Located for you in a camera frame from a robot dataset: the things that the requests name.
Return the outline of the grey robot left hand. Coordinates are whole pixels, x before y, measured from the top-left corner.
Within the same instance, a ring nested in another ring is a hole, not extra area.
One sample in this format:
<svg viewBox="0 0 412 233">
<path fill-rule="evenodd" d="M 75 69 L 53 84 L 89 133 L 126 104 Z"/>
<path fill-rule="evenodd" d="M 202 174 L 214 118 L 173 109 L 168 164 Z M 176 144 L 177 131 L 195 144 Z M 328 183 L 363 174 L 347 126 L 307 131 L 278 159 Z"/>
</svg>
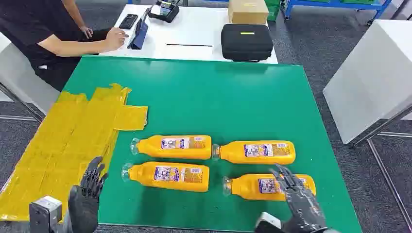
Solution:
<svg viewBox="0 0 412 233">
<path fill-rule="evenodd" d="M 92 233 L 98 227 L 100 195 L 107 174 L 102 174 L 103 158 L 94 158 L 86 168 L 79 185 L 72 186 L 65 215 L 66 233 Z"/>
</svg>

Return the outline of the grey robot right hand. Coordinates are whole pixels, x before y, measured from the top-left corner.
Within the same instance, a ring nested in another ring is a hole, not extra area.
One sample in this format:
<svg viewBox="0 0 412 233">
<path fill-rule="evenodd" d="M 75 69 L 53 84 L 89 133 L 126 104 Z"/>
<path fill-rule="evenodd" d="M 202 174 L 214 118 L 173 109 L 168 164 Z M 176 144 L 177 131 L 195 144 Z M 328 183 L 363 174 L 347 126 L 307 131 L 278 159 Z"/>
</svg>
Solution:
<svg viewBox="0 0 412 233">
<path fill-rule="evenodd" d="M 280 190 L 284 193 L 286 203 L 291 211 L 291 218 L 282 223 L 282 231 L 286 233 L 324 233 L 326 218 L 312 191 L 288 168 L 275 164 L 270 169 Z"/>
</svg>

